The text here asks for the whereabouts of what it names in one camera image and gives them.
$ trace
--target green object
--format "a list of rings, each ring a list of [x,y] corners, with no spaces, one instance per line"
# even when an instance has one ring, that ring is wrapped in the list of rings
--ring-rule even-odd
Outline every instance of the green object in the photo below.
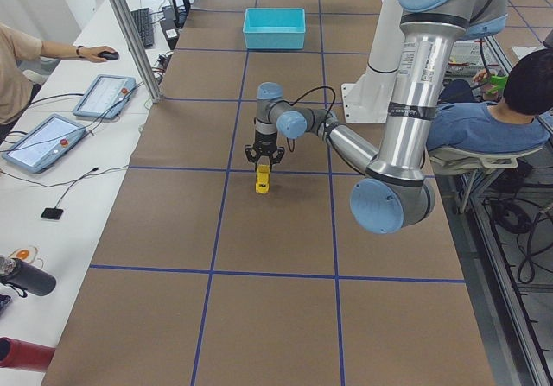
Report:
[[[505,85],[507,84],[507,79],[509,77],[506,75],[505,77],[500,77],[498,75],[492,75],[490,78],[490,84],[493,85],[493,88],[489,91],[486,91],[486,94],[493,94],[497,91],[503,91],[505,88]]]

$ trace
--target blue plastic bin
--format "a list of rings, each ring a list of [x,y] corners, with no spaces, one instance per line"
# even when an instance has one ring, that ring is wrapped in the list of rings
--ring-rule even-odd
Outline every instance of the blue plastic bin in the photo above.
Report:
[[[247,9],[244,39],[248,49],[302,49],[305,40],[305,10]]]

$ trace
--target computer mouse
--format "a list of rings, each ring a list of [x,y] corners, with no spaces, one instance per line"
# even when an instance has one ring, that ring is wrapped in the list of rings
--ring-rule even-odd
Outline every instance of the computer mouse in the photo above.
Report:
[[[100,52],[98,54],[98,56],[100,58],[106,58],[107,60],[118,60],[119,59],[119,52],[104,51],[104,52]]]

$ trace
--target table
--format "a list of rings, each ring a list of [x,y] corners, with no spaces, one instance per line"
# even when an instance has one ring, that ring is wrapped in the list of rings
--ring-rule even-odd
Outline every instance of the table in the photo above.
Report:
[[[306,10],[304,49],[245,50],[245,9],[283,4]],[[439,200],[394,235],[361,230],[360,177],[315,137],[253,190],[257,86],[356,80],[380,0],[194,8],[43,384],[494,384]]]
[[[127,0],[130,8],[145,6],[148,0]],[[152,9],[159,3],[151,4]],[[147,50],[150,62],[158,54],[168,52],[167,42],[159,25],[155,27],[156,44]],[[83,60],[63,60],[42,87],[36,99],[68,92],[85,92],[99,73],[132,76],[140,82],[123,34],[108,1],[98,9],[92,20],[75,40],[77,45],[110,45],[120,55],[119,60],[94,64]],[[0,176],[0,194],[3,209],[2,254],[35,246],[38,248],[37,266],[57,279],[55,290],[45,297],[32,294],[18,298],[11,289],[0,286],[1,294],[12,297],[12,303],[1,317],[2,335],[42,345],[56,346],[79,292],[92,254],[105,226],[108,214],[123,181],[124,168],[129,163],[140,130],[149,114],[151,102],[145,88],[138,88],[134,97],[113,122],[102,123],[94,136],[86,137],[67,156],[42,174],[26,174],[0,159],[0,168],[27,180],[44,184],[76,179],[94,167],[99,172],[122,168],[100,176],[85,179],[67,193],[61,206],[65,211],[59,222],[40,219],[45,207],[55,205],[67,187],[42,188]],[[29,131],[55,112],[76,119],[71,111],[77,99],[54,99],[31,106],[18,121],[14,130]],[[88,120],[77,120],[83,125]],[[2,149],[8,148],[4,143]],[[42,373],[2,369],[0,385],[40,384]]]

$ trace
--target man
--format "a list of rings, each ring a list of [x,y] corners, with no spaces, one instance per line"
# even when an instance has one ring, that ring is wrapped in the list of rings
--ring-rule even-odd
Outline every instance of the man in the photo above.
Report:
[[[426,142],[428,151],[442,146],[481,153],[533,149],[550,137],[536,120],[553,107],[553,50],[526,55],[511,70],[498,103],[455,103],[438,107]]]
[[[42,41],[0,23],[0,142],[10,133],[25,108],[40,90],[17,67],[17,60],[48,58],[81,58],[104,62],[98,57],[111,47],[75,47],[52,41]]]

